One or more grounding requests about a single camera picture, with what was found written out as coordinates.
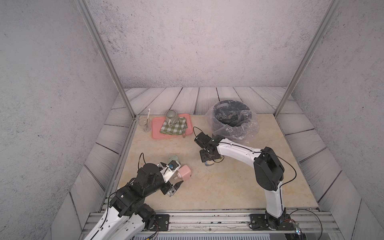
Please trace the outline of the blue pencil sharpener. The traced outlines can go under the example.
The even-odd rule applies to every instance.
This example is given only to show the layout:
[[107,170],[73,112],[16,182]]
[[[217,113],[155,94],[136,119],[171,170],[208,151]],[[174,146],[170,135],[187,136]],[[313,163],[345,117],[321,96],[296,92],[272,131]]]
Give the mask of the blue pencil sharpener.
[[205,162],[205,166],[206,166],[206,167],[213,166],[214,164],[215,164],[214,161],[207,161],[207,162]]

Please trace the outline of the pink pencil sharpener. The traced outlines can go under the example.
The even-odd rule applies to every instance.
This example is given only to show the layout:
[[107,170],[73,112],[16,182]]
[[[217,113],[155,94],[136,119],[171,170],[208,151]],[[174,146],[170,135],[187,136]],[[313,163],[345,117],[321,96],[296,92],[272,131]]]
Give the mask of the pink pencil sharpener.
[[177,170],[175,180],[180,179],[182,181],[187,181],[191,178],[191,176],[192,170],[187,165],[183,165]]

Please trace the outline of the green white pencil sharpener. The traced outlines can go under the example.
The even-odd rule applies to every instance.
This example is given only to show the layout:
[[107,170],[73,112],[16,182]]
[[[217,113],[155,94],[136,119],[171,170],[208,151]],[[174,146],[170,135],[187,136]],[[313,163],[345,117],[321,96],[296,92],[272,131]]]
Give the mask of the green white pencil sharpener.
[[168,164],[170,164],[172,161],[175,161],[177,163],[180,163],[180,159],[178,158],[177,155],[173,155],[169,158]]

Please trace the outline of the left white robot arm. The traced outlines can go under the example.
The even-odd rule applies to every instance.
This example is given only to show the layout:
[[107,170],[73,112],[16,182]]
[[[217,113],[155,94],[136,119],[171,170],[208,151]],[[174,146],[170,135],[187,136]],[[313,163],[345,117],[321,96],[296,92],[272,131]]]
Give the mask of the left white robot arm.
[[156,239],[165,228],[157,221],[156,212],[145,203],[146,197],[156,191],[171,197],[191,175],[191,169],[181,165],[177,156],[172,156],[168,163],[138,166],[137,176],[110,194],[105,213],[86,239],[132,240],[142,231],[151,231],[147,238]]

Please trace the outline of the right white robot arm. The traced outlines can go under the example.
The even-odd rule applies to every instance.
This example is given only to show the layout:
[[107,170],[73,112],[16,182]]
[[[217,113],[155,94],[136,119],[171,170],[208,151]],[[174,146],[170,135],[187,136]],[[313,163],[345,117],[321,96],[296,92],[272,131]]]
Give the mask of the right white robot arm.
[[288,240],[306,240],[308,237],[297,221],[291,218],[283,202],[282,187],[285,185],[283,166],[272,148],[255,149],[234,143],[222,136],[209,137],[204,132],[195,135],[195,143],[201,148],[203,163],[220,163],[230,157],[252,167],[258,185],[266,196],[265,214],[251,214],[248,227],[253,231],[286,231]]

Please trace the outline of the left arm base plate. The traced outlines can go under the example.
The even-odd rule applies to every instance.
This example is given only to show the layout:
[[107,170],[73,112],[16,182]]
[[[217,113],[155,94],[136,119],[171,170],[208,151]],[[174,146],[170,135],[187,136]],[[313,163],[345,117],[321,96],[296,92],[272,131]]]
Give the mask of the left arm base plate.
[[146,222],[144,231],[150,232],[167,232],[169,230],[170,215],[168,214],[156,214],[150,217]]

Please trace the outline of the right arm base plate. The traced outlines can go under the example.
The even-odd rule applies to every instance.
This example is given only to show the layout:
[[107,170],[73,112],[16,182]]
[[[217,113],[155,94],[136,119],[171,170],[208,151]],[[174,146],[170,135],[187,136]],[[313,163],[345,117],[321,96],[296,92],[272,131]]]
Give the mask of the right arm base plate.
[[296,229],[291,216],[285,212],[276,218],[268,212],[264,214],[250,214],[249,228],[254,231],[293,231]]

